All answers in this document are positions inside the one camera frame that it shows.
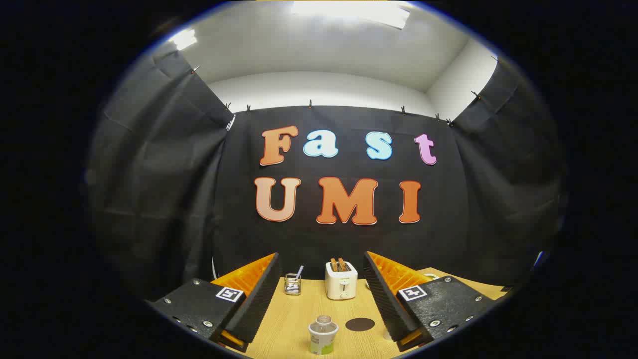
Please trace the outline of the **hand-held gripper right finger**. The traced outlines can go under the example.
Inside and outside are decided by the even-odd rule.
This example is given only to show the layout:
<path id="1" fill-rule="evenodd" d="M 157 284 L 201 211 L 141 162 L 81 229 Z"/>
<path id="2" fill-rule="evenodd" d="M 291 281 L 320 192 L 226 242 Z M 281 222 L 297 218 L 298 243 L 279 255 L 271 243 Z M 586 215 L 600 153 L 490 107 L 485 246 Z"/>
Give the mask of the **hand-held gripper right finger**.
<path id="1" fill-rule="evenodd" d="M 363 273 L 389 336 L 401 352 L 469 327 L 497 301 L 453 276 L 432 279 L 371 251 Z"/>

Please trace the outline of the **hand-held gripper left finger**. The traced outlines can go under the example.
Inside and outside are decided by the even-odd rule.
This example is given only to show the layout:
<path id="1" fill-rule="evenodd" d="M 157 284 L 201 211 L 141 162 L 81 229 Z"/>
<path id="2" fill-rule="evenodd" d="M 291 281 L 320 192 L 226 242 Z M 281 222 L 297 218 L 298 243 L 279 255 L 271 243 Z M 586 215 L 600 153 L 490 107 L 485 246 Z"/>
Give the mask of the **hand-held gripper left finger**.
<path id="1" fill-rule="evenodd" d="M 246 352 L 268 310 L 281 277 L 275 252 L 211 282 L 192 279 L 148 304 L 218 345 Z"/>

